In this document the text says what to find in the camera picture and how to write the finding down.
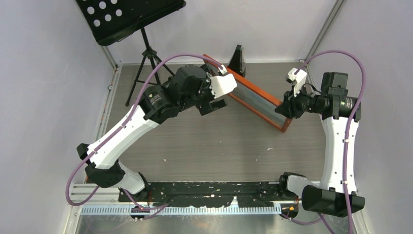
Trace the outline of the orange wooden picture frame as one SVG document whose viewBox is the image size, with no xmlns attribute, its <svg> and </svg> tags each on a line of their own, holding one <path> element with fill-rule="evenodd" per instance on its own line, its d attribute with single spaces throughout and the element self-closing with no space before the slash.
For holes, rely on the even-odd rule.
<svg viewBox="0 0 413 234">
<path fill-rule="evenodd" d="M 237 82 L 237 87 L 229 94 L 229 96 L 274 127 L 278 128 L 281 132 L 286 132 L 292 119 L 275 112 L 275 109 L 281 105 L 282 101 L 238 74 L 229 65 L 225 65 L 225 67 L 227 71 L 234 76 L 235 81 Z"/>
</svg>

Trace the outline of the clear acrylic sheet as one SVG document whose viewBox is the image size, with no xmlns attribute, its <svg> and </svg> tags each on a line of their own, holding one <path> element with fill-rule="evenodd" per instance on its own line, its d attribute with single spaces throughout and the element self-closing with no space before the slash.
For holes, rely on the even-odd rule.
<svg viewBox="0 0 413 234">
<path fill-rule="evenodd" d="M 266 121 L 281 129 L 286 121 L 286 117 L 275 113 L 276 103 L 264 98 L 252 89 L 237 82 L 237 87 L 230 95 L 238 102 L 246 106 Z"/>
</svg>

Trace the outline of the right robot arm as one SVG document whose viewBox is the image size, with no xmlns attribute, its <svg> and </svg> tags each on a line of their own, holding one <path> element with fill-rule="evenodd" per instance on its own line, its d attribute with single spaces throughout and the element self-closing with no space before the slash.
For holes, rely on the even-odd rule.
<svg viewBox="0 0 413 234">
<path fill-rule="evenodd" d="M 287 118 L 300 118 L 305 112 L 321 116 L 326 136 L 323 173 L 316 185 L 303 175 L 285 172 L 280 176 L 278 194 L 284 200 L 300 198 L 306 211 L 346 217 L 365 205 L 365 199 L 357 195 L 354 177 L 354 144 L 361 108 L 351 116 L 357 98 L 348 96 L 346 73 L 324 73 L 318 95 L 306 91 L 306 77 L 306 72 L 295 68 L 287 74 L 292 89 L 284 93 L 275 112 Z"/>
</svg>

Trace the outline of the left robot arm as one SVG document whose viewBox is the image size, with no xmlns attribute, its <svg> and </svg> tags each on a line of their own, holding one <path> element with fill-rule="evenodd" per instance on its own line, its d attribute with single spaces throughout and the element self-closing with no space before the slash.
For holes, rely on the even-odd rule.
<svg viewBox="0 0 413 234">
<path fill-rule="evenodd" d="M 88 179 L 101 188 L 116 186 L 136 201 L 145 201 L 150 194 L 146 179 L 123 165 L 119 157 L 144 134 L 190 107 L 203 116 L 225 107 L 222 96 L 236 86 L 231 73 L 209 76 L 199 66 L 186 65 L 167 82 L 146 88 L 138 104 L 101 139 L 78 146 L 79 156 L 86 159 Z"/>
</svg>

